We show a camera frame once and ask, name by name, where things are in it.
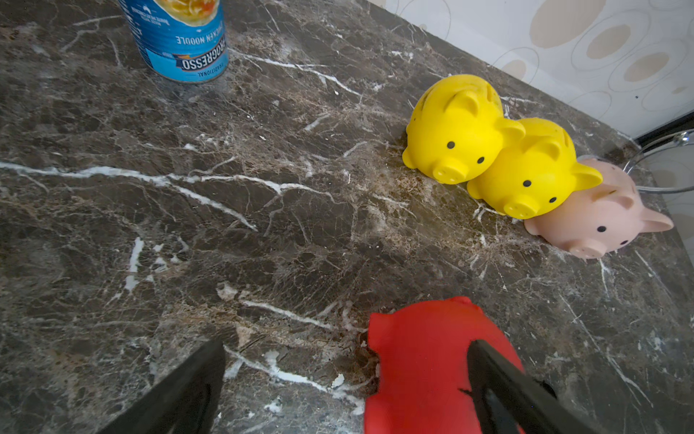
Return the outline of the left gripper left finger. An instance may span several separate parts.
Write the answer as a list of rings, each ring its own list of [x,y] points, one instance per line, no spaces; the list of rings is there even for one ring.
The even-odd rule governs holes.
[[[209,433],[222,393],[223,344],[202,345],[103,433]]]

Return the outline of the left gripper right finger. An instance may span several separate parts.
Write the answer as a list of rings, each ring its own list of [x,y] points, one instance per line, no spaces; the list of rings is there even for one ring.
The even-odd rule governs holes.
[[[486,341],[471,343],[467,367],[482,432],[594,432]]]

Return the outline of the red piggy bank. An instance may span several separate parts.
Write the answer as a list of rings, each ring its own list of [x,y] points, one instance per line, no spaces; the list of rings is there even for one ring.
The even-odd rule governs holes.
[[[504,332],[467,297],[372,314],[368,347],[381,370],[378,390],[366,401],[365,432],[480,432],[467,369],[475,340],[522,367]]]

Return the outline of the pink piggy bank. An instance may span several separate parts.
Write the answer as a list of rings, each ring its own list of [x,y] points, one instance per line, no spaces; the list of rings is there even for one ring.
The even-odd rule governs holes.
[[[661,233],[672,219],[643,204],[637,186],[618,166],[595,158],[581,162],[603,175],[600,186],[572,193],[555,210],[528,219],[528,233],[582,259],[600,259],[641,233]]]

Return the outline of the yellow piggy bank front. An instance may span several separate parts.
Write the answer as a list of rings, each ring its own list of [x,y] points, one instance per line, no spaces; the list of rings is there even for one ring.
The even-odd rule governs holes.
[[[526,136],[500,152],[467,191],[498,213],[527,220],[549,213],[577,191],[599,186],[603,175],[578,163],[574,143],[560,125],[522,119]]]

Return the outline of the yellow piggy bank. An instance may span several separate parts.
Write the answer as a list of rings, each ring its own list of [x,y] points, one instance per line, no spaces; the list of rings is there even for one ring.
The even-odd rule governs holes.
[[[467,191],[498,213],[527,220],[549,213],[577,191],[599,186],[603,175],[578,163],[574,143],[560,125],[522,119],[526,136],[500,152]]]
[[[461,184],[482,175],[504,148],[525,137],[526,129],[504,117],[501,98],[488,81],[460,74],[424,93],[406,133],[406,167],[440,184]]]

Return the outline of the yellow piggy bank back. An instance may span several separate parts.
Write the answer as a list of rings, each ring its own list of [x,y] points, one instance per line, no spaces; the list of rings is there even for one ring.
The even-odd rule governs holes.
[[[482,175],[504,148],[525,137],[526,129],[504,117],[501,98],[488,81],[460,74],[424,93],[406,133],[406,167],[440,184],[461,184]]]

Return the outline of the blue labelled tin can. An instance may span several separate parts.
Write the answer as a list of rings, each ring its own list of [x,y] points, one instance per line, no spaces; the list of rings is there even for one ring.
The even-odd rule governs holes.
[[[219,0],[119,0],[146,64],[172,81],[202,83],[229,64]]]

